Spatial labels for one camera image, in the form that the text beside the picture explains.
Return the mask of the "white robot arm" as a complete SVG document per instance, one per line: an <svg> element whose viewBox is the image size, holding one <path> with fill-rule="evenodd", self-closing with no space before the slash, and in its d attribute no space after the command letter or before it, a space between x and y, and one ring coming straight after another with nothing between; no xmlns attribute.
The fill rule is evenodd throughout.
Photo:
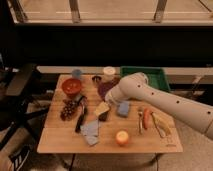
<svg viewBox="0 0 213 171"><path fill-rule="evenodd" d="M105 95L111 104L128 99L146 101L213 140L213 106L152 88L142 72L122 77Z"/></svg>

